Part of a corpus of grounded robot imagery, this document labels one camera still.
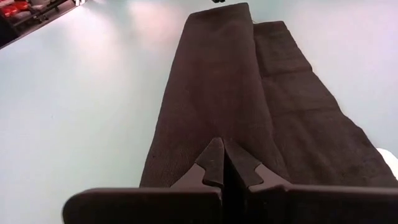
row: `black towel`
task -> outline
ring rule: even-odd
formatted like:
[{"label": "black towel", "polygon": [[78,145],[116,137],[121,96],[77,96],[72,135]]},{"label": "black towel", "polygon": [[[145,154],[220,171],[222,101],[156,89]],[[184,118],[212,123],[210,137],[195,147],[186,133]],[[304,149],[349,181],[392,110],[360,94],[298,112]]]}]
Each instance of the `black towel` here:
[{"label": "black towel", "polygon": [[285,24],[253,25],[246,3],[187,19],[141,187],[170,187],[214,137],[294,184],[398,187]]}]

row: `dark brown cloth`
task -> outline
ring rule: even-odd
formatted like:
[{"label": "dark brown cloth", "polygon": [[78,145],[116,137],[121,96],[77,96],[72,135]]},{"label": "dark brown cloth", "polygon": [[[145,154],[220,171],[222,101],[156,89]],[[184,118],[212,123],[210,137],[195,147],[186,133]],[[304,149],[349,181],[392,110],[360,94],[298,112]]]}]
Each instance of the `dark brown cloth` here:
[{"label": "dark brown cloth", "polygon": [[398,187],[285,24],[253,25],[246,3],[187,19],[141,187],[170,187],[214,137],[294,184]]}]

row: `white object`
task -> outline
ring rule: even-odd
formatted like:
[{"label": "white object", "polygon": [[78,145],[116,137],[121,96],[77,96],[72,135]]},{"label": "white object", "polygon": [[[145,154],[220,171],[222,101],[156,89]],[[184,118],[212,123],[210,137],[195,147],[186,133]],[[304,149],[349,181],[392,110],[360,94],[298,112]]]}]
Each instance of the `white object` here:
[{"label": "white object", "polygon": [[84,3],[86,3],[86,0],[76,0],[76,6],[81,6]]},{"label": "white object", "polygon": [[380,152],[384,161],[390,167],[392,173],[398,180],[398,159],[396,158],[396,156],[394,156],[393,153],[385,149],[377,148],[377,150]]}]

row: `tabletop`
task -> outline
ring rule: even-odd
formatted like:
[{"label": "tabletop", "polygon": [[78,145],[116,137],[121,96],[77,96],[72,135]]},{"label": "tabletop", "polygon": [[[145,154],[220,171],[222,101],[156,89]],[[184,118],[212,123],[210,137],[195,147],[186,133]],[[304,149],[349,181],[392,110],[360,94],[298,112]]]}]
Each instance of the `tabletop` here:
[{"label": "tabletop", "polygon": [[[0,50],[0,223],[61,223],[93,187],[136,187],[192,12],[227,0],[90,0]],[[376,147],[398,155],[398,2],[248,1],[286,23]]]}]

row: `light blue table surface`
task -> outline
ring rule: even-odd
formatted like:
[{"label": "light blue table surface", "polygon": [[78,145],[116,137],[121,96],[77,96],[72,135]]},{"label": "light blue table surface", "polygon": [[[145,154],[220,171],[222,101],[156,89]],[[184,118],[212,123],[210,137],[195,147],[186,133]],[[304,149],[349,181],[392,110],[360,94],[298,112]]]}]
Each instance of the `light blue table surface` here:
[{"label": "light blue table surface", "polygon": [[[58,224],[79,191],[138,186],[185,19],[221,5],[92,0],[0,50],[0,223]],[[285,21],[343,112],[398,155],[398,1],[249,5]]]}]

